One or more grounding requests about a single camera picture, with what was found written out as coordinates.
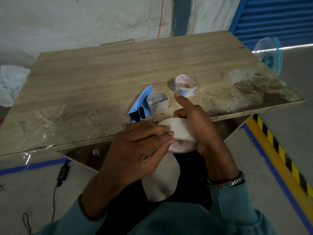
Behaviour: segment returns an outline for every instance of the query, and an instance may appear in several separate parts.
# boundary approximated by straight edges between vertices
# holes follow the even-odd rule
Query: electric fan
[[[280,43],[275,37],[266,37],[256,43],[253,53],[257,55],[263,63],[279,75],[283,56],[280,50]]]

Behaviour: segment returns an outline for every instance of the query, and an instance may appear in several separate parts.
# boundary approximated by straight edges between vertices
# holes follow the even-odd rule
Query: black pants
[[[196,150],[174,156],[180,167],[174,194],[163,201],[150,203],[141,180],[135,181],[108,205],[107,218],[96,235],[127,234],[164,201],[195,203],[208,210],[211,208],[211,194],[206,185],[208,172],[203,157]]]

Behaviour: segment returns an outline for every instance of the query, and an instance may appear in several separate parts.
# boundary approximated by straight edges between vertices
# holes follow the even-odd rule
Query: yellow and black striped line
[[[257,125],[262,130],[263,134],[266,136],[270,144],[273,146],[275,151],[278,153],[279,157],[283,160],[284,164],[288,168],[288,170],[293,174],[295,180],[300,185],[300,187],[303,189],[304,193],[307,196],[313,197],[313,190],[312,187],[307,183],[307,181],[304,179],[303,175],[300,173],[298,168],[295,166],[295,164],[291,161],[291,159],[288,157],[288,155],[285,153],[285,150],[282,148],[282,146],[278,143],[276,138],[273,136],[271,131],[267,128],[267,126],[264,124],[262,119],[258,114],[253,115],[253,119],[257,123]]]

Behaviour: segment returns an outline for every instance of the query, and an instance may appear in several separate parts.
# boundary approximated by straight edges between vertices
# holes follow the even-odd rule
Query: blue rolling shutter
[[[250,50],[267,36],[282,47],[313,43],[313,0],[241,0],[229,31]]]

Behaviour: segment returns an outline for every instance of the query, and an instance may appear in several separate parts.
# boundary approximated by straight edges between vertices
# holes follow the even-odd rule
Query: sleeve
[[[222,189],[210,189],[211,214],[239,234],[276,234],[264,214],[253,209],[246,182]]]
[[[68,209],[65,215],[40,229],[35,235],[92,235],[103,224],[106,214],[96,221],[85,217],[80,208],[79,197]]]

